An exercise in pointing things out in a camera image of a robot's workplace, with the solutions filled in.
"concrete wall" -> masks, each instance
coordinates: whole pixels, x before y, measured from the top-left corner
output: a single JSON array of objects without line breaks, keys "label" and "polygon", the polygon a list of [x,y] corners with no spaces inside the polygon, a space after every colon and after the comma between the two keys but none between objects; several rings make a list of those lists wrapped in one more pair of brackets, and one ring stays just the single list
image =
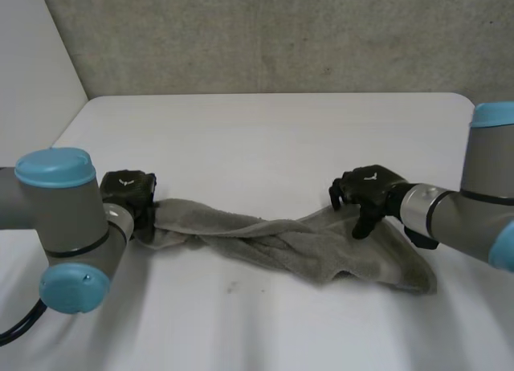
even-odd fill
[{"label": "concrete wall", "polygon": [[43,0],[0,0],[0,166],[51,146],[87,101]]},{"label": "concrete wall", "polygon": [[46,0],[90,97],[458,92],[514,100],[514,0]]}]

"black band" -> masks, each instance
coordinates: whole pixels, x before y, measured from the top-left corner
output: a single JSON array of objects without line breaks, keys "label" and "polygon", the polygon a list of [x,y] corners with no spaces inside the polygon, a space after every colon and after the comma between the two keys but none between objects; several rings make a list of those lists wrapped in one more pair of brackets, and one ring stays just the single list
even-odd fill
[{"label": "black band", "polygon": [[109,238],[109,230],[107,229],[107,232],[97,241],[95,241],[93,244],[88,245],[83,248],[74,249],[73,251],[65,251],[65,252],[54,252],[54,251],[47,251],[45,249],[45,253],[47,256],[55,257],[56,259],[65,259],[68,257],[75,257],[78,255],[83,255],[84,253],[91,252],[93,249],[96,249],[103,243],[105,243]]},{"label": "black band", "polygon": [[435,200],[430,204],[430,208],[428,208],[428,212],[426,213],[426,231],[428,232],[428,235],[433,238],[432,235],[432,216],[434,215],[435,208],[437,205],[441,202],[443,198],[445,198],[448,194],[455,193],[452,190],[447,190],[446,192],[442,192]]},{"label": "black band", "polygon": [[118,232],[120,232],[121,234],[121,237],[123,237],[123,241],[125,242],[125,245],[127,245],[127,235],[125,234],[125,232],[123,232],[123,230],[118,226],[118,224],[116,224],[115,222],[112,222],[112,221],[107,221],[107,223],[112,226],[114,229],[116,229]]},{"label": "black band", "polygon": [[460,190],[460,193],[471,200],[476,200],[480,202],[488,202],[490,204],[496,205],[505,205],[505,206],[514,206],[514,198],[505,198],[505,197],[494,197],[487,196],[486,194],[478,194],[475,192],[468,192],[467,190]]}]

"white tabletop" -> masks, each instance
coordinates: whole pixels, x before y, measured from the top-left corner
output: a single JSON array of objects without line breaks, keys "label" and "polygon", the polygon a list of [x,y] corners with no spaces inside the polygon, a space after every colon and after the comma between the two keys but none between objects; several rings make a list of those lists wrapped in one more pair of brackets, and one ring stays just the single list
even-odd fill
[{"label": "white tabletop", "polygon": [[[56,146],[87,150],[98,178],[154,172],[157,199],[299,218],[329,203],[333,178],[373,163],[458,189],[472,110],[454,94],[104,97]],[[314,287],[207,247],[132,242],[101,308],[47,312],[0,349],[0,368],[514,369],[514,276],[447,247],[418,252],[437,295],[356,279]],[[34,232],[0,232],[0,331],[32,307],[46,265]]]}]

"gray towel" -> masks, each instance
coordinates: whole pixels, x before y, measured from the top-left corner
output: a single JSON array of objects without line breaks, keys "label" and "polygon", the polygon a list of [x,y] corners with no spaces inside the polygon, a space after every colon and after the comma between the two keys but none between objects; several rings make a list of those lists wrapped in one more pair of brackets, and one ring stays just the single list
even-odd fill
[{"label": "gray towel", "polygon": [[358,215],[357,206],[343,206],[296,221],[265,221],[171,198],[156,204],[154,234],[137,237],[156,250],[200,241],[222,255],[290,271],[313,283],[351,274],[408,292],[435,292],[434,272],[388,221],[368,238],[352,238]]}]

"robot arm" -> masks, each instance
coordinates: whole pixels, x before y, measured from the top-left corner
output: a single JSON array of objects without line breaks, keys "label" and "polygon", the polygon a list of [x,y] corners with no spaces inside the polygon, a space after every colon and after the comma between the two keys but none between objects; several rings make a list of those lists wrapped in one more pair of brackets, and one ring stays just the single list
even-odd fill
[{"label": "robot arm", "polygon": [[36,229],[49,262],[41,300],[63,313],[101,304],[133,235],[148,226],[155,176],[108,173],[102,190],[89,155],[80,149],[44,149],[0,169],[0,230]]},{"label": "robot arm", "polygon": [[414,245],[453,247],[514,271],[514,102],[475,110],[459,192],[410,184],[379,165],[347,172],[330,188],[332,205],[361,205],[353,236],[363,239],[385,216],[405,226]]}]

